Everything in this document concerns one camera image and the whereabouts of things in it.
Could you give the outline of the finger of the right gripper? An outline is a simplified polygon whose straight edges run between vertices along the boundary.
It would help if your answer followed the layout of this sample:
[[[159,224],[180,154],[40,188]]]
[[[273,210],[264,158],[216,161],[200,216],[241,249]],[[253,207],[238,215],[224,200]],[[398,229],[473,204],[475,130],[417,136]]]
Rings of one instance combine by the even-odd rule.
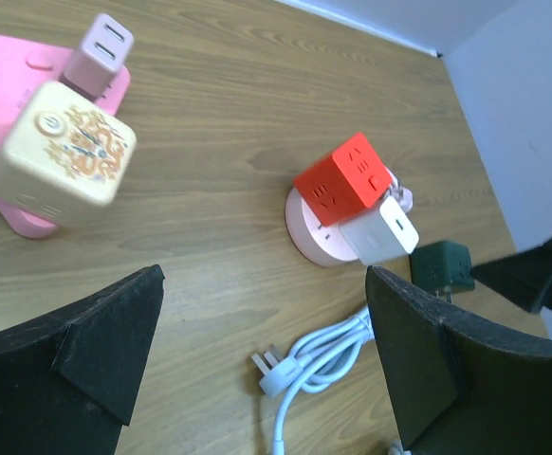
[[[552,238],[471,269],[471,276],[527,313],[552,310]]]

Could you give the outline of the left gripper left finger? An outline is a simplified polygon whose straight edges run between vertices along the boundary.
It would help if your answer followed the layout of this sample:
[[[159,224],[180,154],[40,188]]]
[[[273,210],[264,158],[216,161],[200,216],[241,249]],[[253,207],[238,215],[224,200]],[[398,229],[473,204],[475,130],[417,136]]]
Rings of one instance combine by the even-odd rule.
[[[0,454],[112,454],[130,424],[164,289],[157,264],[0,331]]]

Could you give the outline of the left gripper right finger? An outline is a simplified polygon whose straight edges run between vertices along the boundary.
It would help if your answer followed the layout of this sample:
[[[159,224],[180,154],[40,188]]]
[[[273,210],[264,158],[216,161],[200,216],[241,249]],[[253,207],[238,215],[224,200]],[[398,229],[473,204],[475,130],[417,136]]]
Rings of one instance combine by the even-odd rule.
[[[372,266],[365,291],[401,447],[552,454],[552,340],[477,316]]]

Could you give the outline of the dark green charger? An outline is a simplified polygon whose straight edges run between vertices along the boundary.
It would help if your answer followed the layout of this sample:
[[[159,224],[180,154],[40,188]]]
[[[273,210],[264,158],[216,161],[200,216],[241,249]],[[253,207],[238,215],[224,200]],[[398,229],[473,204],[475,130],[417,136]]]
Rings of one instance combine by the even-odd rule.
[[[410,268],[415,286],[447,301],[475,289],[469,248],[450,240],[418,247],[410,255]]]

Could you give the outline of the blue power strip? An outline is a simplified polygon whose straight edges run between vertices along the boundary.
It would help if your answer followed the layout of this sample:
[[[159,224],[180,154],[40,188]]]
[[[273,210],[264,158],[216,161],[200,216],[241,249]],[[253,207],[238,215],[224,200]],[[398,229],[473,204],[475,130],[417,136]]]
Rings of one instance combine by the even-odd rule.
[[[262,377],[259,387],[269,398],[282,400],[274,418],[271,452],[285,453],[286,414],[301,391],[317,394],[343,379],[356,364],[362,347],[375,339],[369,309],[299,338],[282,355],[271,346],[250,360]]]

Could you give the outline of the beige cube socket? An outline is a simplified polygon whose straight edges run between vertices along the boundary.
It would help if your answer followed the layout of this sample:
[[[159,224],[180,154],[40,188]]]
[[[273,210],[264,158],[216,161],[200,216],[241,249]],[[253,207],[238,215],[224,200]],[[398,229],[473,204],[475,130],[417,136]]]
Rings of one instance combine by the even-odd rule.
[[[0,145],[0,200],[60,227],[82,225],[114,202],[136,146],[131,127],[45,82]]]

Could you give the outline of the pink triangular socket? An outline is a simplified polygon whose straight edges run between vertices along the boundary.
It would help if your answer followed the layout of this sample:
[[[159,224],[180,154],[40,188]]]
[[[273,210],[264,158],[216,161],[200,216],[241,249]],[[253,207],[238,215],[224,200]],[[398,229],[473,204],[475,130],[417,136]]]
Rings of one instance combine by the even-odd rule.
[[[0,213],[50,236],[109,207],[137,145],[117,112],[132,33],[100,14],[74,48],[0,35]]]

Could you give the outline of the white charger adapter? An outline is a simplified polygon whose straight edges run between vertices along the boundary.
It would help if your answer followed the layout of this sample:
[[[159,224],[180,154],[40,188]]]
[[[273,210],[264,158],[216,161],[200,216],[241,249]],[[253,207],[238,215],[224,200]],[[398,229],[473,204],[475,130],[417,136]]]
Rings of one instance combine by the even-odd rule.
[[[410,255],[419,235],[393,196],[370,210],[341,223],[340,233],[364,265],[387,262]]]

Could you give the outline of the red cube socket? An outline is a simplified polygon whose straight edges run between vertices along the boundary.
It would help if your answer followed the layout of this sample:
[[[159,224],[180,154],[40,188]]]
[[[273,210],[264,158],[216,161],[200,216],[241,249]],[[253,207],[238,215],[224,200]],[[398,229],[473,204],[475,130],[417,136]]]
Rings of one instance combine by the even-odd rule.
[[[386,166],[362,133],[348,138],[293,180],[325,227],[370,209],[392,183]]]

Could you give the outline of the small pink charger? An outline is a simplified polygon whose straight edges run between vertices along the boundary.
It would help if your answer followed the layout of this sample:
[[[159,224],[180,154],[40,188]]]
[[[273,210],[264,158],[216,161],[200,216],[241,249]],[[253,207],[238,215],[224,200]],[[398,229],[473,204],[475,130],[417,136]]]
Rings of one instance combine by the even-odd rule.
[[[107,13],[98,14],[67,59],[60,81],[96,100],[123,69],[134,43],[128,28]]]

